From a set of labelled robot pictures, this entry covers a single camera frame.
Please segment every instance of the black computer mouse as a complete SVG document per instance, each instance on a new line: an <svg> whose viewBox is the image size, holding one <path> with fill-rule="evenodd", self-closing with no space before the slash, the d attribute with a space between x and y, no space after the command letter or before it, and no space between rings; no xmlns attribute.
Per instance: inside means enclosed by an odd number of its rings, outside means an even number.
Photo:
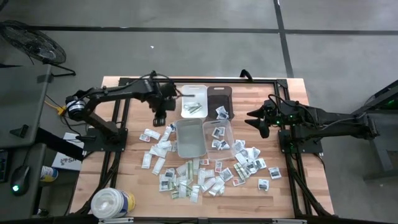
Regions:
<svg viewBox="0 0 398 224"><path fill-rule="evenodd" d="M22 165L14 170L11 175L11 192L15 196L24 195L29 189L29 166Z"/></svg>

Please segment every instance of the plastic container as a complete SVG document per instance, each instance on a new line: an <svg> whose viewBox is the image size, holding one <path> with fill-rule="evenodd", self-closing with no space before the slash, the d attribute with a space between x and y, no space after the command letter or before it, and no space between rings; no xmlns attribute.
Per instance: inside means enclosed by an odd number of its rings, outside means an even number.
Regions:
<svg viewBox="0 0 398 224"><path fill-rule="evenodd" d="M102 219L119 218L131 212L136 206L133 194L113 188L102 189L91 201L94 216Z"/></svg>
<svg viewBox="0 0 398 224"><path fill-rule="evenodd" d="M181 104L181 117L183 118L206 118L207 117L207 86L205 85L184 85L181 88L181 92L184 95L195 95L195 97L183 97ZM201 104L201 108L190 113L184 108L184 105L194 105L196 103Z"/></svg>
<svg viewBox="0 0 398 224"><path fill-rule="evenodd" d="M220 136L218 140L221 141L224 139L229 144L229 149L217 150L217 148L211 146L213 140L217 139L212 136L213 131L219 127L225 127L225 134L224 136ZM220 161L234 157L238 153L233 147L234 136L232 134L231 123L227 119L204 122L203 131L205 132L206 150L209 159Z"/></svg>
<svg viewBox="0 0 398 224"><path fill-rule="evenodd" d="M58 177L58 170L53 167L42 166L40 181L53 182Z"/></svg>
<svg viewBox="0 0 398 224"><path fill-rule="evenodd" d="M177 152L181 158L196 158L206 154L203 122L200 118L181 119L175 123Z"/></svg>
<svg viewBox="0 0 398 224"><path fill-rule="evenodd" d="M232 107L232 88L230 86L209 86L207 88L207 107L208 118L207 121L217 119L218 113L216 109L224 106L228 112L229 120L234 118L234 109Z"/></svg>

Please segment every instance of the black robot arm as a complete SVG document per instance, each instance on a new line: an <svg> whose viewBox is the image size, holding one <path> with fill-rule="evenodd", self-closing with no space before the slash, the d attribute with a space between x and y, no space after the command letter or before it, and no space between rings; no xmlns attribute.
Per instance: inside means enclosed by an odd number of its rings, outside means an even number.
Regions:
<svg viewBox="0 0 398 224"><path fill-rule="evenodd" d="M263 138L269 136L269 126L290 126L294 141L328 136L353 136L372 139L377 136L374 122L366 114L329 113L320 108L302 105L298 101L282 100L276 103L270 95L269 100L249 116L245 122L260 130Z"/></svg>
<svg viewBox="0 0 398 224"><path fill-rule="evenodd" d="M105 121L94 113L97 105L103 102L137 99L148 102L149 108L155 113L154 126L165 125L166 111L175 110L175 96L177 89L172 80L160 85L155 79L155 72L149 78L140 78L124 86L107 88L91 88L87 91L79 90L66 99L67 113L74 121L84 121L99 130L106 143L117 143L120 139L120 130L116 123Z"/></svg>

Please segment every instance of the butcher block tabletop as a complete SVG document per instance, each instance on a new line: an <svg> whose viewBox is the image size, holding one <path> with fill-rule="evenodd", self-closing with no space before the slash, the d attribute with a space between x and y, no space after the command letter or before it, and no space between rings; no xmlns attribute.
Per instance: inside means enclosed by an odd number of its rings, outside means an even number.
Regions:
<svg viewBox="0 0 398 224"><path fill-rule="evenodd" d="M104 77L103 85L117 86L120 78L128 77ZM304 80L301 78L288 78L291 100L299 100L302 104L308 104ZM246 147L256 147L261 150L259 158L264 158L267 168L279 167L282 174L280 179L271 179L268 169L261 169L250 176L245 184L234 187L232 181L225 183L225 192L221 196L212 196L207 192L199 193L198 202L190 202L189 197L172 200L171 191L159 192L159 176L152 174L152 169L157 161L157 156L152 156L150 169L141 169L144 152L157 140L151 138L150 142L139 140L146 128L163 134L165 126L153 127L154 114L146 102L131 99L126 127L128 128L127 146L121 154L116 188L131 192L136 199L136 207L127 216L129 217L208 217L208 218L292 218L294 217L292 199L290 196L289 180L284 155L280 152L277 132L278 128L270 128L270 135L266 139L260 137L259 131L244 122L245 119L253 119L246 115L247 112L256 110L262 106L268 94L274 93L271 84L255 83L197 83L206 86L230 86L233 90L232 101L234 118L231 121L234 139L246 140ZM184 83L176 83L181 89ZM121 119L124 102L121 103L118 119ZM102 103L97 106L95 113L106 121L110 121L113 114L114 102ZM166 124L182 119L181 99L177 100L175 111L167 112ZM176 140L172 133L169 140ZM70 212L79 210L94 192L100 179L104 153L94 152L87 157L81 166L80 175L73 196ZM319 158L312 154L302 154L302 160L308 188L317 200L330 213L333 213L325 171ZM187 159L182 159L177 152L168 152L165 164L160 172L164 174L167 168L177 168ZM238 177L233 165L237 163L235 158L224 160L223 169L229 167L235 177ZM206 170L215 168L215 161L210 161ZM193 183L197 183L197 176L193 176ZM259 190L258 179L270 181L268 192ZM300 208L304 211L301 190L297 191Z"/></svg>

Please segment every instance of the white lid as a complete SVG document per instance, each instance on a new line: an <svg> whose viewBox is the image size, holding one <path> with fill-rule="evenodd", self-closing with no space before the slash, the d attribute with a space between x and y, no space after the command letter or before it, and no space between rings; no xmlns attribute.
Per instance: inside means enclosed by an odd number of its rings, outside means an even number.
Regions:
<svg viewBox="0 0 398 224"><path fill-rule="evenodd" d="M123 206L121 197L121 193L116 189L102 189L94 195L91 201L91 211L97 218L113 218Z"/></svg>

